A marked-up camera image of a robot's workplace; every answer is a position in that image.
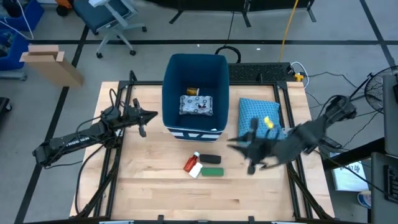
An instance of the white cable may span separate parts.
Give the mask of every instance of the white cable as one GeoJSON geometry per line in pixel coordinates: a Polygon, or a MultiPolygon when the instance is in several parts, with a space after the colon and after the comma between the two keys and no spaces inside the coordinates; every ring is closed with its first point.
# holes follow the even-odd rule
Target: white cable
{"type": "Polygon", "coordinates": [[[305,76],[307,77],[307,84],[305,84],[305,86],[304,86],[304,89],[306,89],[308,84],[310,84],[310,77],[308,76],[308,73],[307,73],[306,69],[304,68],[304,66],[300,62],[292,62],[290,65],[293,67],[294,64],[300,65],[301,68],[304,70],[305,76]]]}
{"type": "Polygon", "coordinates": [[[4,18],[4,21],[6,21],[6,22],[0,21],[0,23],[2,23],[2,24],[4,24],[4,25],[8,26],[10,29],[13,29],[15,32],[17,32],[18,34],[22,35],[22,36],[25,37],[26,39],[28,39],[28,40],[33,40],[33,39],[34,39],[34,36],[33,36],[33,33],[32,33],[32,29],[30,28],[30,25],[29,25],[29,23],[27,22],[27,19],[26,19],[26,17],[25,17],[24,8],[22,8],[22,5],[21,5],[21,3],[19,2],[19,0],[17,0],[17,2],[18,2],[18,5],[19,5],[19,7],[20,7],[20,9],[21,9],[22,15],[24,16],[26,25],[27,25],[27,27],[28,27],[28,29],[29,29],[29,31],[30,31],[30,36],[31,36],[31,38],[25,36],[24,34],[22,34],[21,32],[19,32],[17,29],[15,29],[15,28],[11,27],[10,25],[6,24],[6,22],[7,22],[6,18],[4,18]]]}

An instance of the blue bin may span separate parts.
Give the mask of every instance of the blue bin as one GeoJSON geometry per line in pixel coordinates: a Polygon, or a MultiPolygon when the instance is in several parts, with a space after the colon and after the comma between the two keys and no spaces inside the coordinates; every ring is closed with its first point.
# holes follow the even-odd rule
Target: blue bin
{"type": "Polygon", "coordinates": [[[8,55],[6,57],[0,57],[0,71],[22,68],[24,62],[19,62],[19,59],[22,53],[27,51],[28,42],[23,36],[13,30],[0,30],[0,35],[4,32],[12,32],[15,36],[8,51],[8,55]]]}
{"type": "MultiPolygon", "coordinates": [[[[32,29],[32,31],[33,31],[36,28],[37,24],[39,23],[40,18],[43,16],[44,9],[37,2],[37,0],[30,0],[24,9],[24,12],[25,12],[26,20],[30,25],[30,29],[32,29]]],[[[25,22],[23,15],[21,15],[18,18],[3,17],[0,19],[3,22],[6,22],[6,24],[10,25],[11,27],[13,27],[19,31],[29,31],[29,28],[25,22]]],[[[0,29],[9,29],[9,27],[0,23],[0,29]]]]}
{"type": "Polygon", "coordinates": [[[211,142],[218,139],[228,120],[228,64],[222,55],[175,54],[170,58],[162,87],[163,123],[177,138],[211,142]],[[213,97],[213,115],[180,115],[180,97],[187,88],[199,88],[213,97]]]}

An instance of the blue bin on floor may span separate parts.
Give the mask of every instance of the blue bin on floor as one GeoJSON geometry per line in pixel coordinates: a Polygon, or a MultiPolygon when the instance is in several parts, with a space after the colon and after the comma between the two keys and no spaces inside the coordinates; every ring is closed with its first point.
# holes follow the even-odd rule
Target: blue bin on floor
{"type": "Polygon", "coordinates": [[[24,62],[19,62],[19,59],[23,52],[27,52],[28,41],[13,30],[0,30],[0,35],[4,32],[12,32],[15,36],[8,51],[8,55],[6,57],[0,57],[0,71],[22,68],[24,62]]]}
{"type": "MultiPolygon", "coordinates": [[[[33,31],[36,28],[37,24],[39,23],[40,18],[43,16],[44,9],[37,2],[37,0],[30,0],[24,9],[24,13],[26,16],[26,20],[29,23],[30,29],[32,29],[33,31]]],[[[29,31],[29,28],[25,22],[23,15],[21,15],[18,18],[2,17],[0,18],[0,20],[19,31],[29,31]]],[[[10,29],[10,28],[0,23],[0,29],[10,29]]]]}

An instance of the blue cushion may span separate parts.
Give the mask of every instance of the blue cushion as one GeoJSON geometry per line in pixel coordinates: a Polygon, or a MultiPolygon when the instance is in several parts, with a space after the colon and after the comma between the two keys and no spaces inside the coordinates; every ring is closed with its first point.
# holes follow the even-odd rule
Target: blue cushion
{"type": "MultiPolygon", "coordinates": [[[[120,0],[110,0],[109,5],[121,16],[125,16],[130,12],[120,0]]],[[[116,20],[105,6],[93,7],[88,3],[88,0],[74,1],[73,8],[93,32],[116,20]]]]}
{"type": "Polygon", "coordinates": [[[284,139],[285,134],[279,123],[279,104],[270,101],[252,100],[247,98],[240,98],[239,100],[239,123],[238,134],[243,136],[250,130],[250,120],[252,118],[259,119],[259,127],[256,136],[264,138],[268,127],[264,123],[264,118],[268,116],[274,123],[274,128],[270,131],[267,138],[273,139],[280,130],[278,139],[284,139]]]}

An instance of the black fan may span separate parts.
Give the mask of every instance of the black fan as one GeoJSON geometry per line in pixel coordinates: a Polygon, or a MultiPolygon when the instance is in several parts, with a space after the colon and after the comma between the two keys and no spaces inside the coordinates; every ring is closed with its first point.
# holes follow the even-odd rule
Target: black fan
{"type": "Polygon", "coordinates": [[[365,86],[365,99],[373,109],[383,113],[383,76],[397,75],[398,66],[393,66],[371,75],[365,86]]]}

